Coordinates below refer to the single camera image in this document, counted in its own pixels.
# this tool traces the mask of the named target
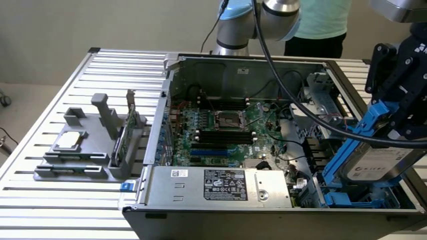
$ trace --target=slotted metal surface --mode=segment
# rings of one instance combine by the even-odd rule
[[[0,168],[0,239],[137,239],[117,206],[118,198],[130,199],[134,193],[121,195],[118,183],[36,182],[33,170],[62,129],[65,110],[80,107],[85,113],[97,112],[90,105],[94,93],[108,94],[109,106],[125,114],[126,89],[134,89],[136,110],[150,125],[165,79],[164,57],[158,52],[109,49],[85,56]],[[368,66],[360,60],[339,60],[337,65],[368,102],[363,90]],[[141,172],[149,126],[142,135],[132,169],[134,177]],[[427,182],[427,158],[415,169]],[[385,239],[424,239],[419,234],[393,234]]]

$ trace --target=person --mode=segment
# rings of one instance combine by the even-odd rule
[[[300,25],[284,55],[335,58],[343,54],[352,0],[300,0]]]

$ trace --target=green shirt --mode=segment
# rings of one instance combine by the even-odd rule
[[[300,26],[296,37],[328,39],[347,32],[352,0],[300,0]]]

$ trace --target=blue pcie slot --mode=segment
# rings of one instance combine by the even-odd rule
[[[227,150],[190,150],[189,155],[193,156],[223,156],[228,157],[228,151]]]

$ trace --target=black pants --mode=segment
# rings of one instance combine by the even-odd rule
[[[284,55],[292,57],[339,59],[343,54],[343,42],[347,33],[325,39],[293,37],[285,42]]]

